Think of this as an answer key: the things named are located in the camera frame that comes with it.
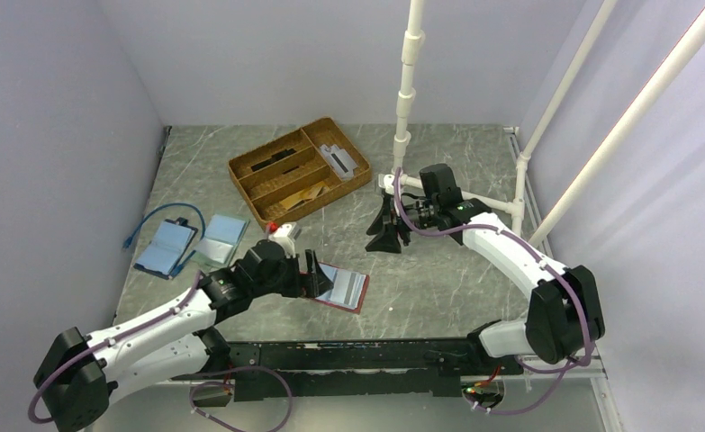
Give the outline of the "red leather card holder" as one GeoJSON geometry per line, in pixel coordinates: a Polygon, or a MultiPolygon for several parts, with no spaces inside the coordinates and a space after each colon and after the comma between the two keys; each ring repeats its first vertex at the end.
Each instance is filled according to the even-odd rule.
{"type": "Polygon", "coordinates": [[[324,263],[321,263],[321,269],[331,280],[332,287],[314,300],[342,311],[359,314],[370,276],[324,263]]]}

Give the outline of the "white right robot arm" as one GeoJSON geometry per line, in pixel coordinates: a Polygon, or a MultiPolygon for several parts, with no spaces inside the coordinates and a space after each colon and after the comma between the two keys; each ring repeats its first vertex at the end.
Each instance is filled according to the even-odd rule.
{"type": "Polygon", "coordinates": [[[466,361],[489,373],[505,356],[536,356],[550,365],[588,365],[596,341],[605,334],[600,298],[592,272],[568,266],[535,249],[514,233],[478,198],[466,198],[453,170],[444,163],[420,171],[422,193],[404,204],[402,173],[380,175],[382,206],[367,229],[368,252],[399,254],[411,234],[450,237],[489,261],[528,302],[522,319],[497,320],[472,333],[476,343],[466,361]]]}

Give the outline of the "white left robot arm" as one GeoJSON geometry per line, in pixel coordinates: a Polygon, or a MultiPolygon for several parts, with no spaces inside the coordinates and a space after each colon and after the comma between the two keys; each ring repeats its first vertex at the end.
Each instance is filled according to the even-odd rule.
{"type": "Polygon", "coordinates": [[[198,273],[187,290],[134,319],[87,335],[76,327],[59,333],[33,377],[30,422],[79,431],[153,383],[222,375],[230,348],[215,325],[259,297],[314,299],[333,287],[313,250],[306,250],[301,269],[286,245],[262,239],[233,265],[198,273]]]}

